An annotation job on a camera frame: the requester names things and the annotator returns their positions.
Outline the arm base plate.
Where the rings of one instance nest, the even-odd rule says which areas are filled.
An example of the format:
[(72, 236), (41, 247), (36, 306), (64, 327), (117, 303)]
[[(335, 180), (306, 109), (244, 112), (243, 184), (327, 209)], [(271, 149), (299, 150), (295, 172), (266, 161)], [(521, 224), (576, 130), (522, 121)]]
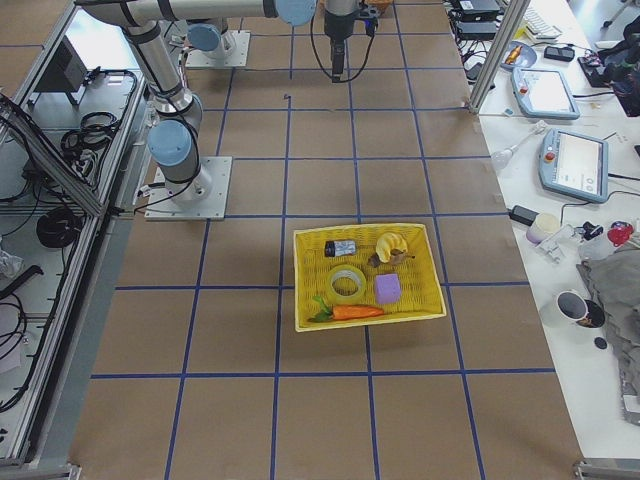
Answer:
[(168, 183), (150, 193), (150, 207), (144, 216), (150, 221), (199, 221), (225, 218), (233, 158), (205, 156), (200, 158), (200, 173), (183, 192)]
[(248, 60), (251, 33), (248, 30), (195, 29), (187, 34), (188, 69), (244, 68)]

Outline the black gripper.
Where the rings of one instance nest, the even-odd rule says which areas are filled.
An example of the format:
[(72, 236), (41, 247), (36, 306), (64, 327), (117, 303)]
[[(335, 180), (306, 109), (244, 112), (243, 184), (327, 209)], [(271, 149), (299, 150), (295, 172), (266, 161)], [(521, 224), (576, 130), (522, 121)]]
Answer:
[(346, 40), (353, 34), (356, 12), (336, 14), (328, 9), (324, 13), (324, 33), (330, 39), (331, 81), (340, 83), (344, 73), (344, 53)]

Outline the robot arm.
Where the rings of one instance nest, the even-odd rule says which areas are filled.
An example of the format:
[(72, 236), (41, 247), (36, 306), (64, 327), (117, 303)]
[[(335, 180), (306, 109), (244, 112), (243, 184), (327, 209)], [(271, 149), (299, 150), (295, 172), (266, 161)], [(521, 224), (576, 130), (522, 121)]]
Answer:
[[(291, 26), (310, 24), (309, 35), (316, 62), (332, 83), (349, 83), (363, 72), (378, 28), (380, 12), (377, 7), (365, 1), (323, 1), (324, 34), (330, 41), (331, 71), (328, 71), (322, 65), (315, 45), (314, 18), (317, 1), (268, 1), (266, 5), (273, 6), (278, 16)], [(369, 43), (360, 69), (352, 77), (343, 79), (346, 43), (353, 35), (358, 21), (364, 24)], [(218, 54), (224, 51), (225, 36), (221, 23), (216, 25), (212, 20), (189, 21), (186, 38), (192, 47), (203, 53)]]
[(160, 22), (195, 21), (210, 26), (229, 17), (278, 18), (291, 26), (308, 23), (314, 1), (78, 1), (94, 19), (121, 29), (153, 94), (160, 117), (147, 137), (148, 149), (164, 176), (164, 201), (178, 208), (201, 206), (212, 177), (205, 170), (197, 137), (202, 105), (172, 61)]

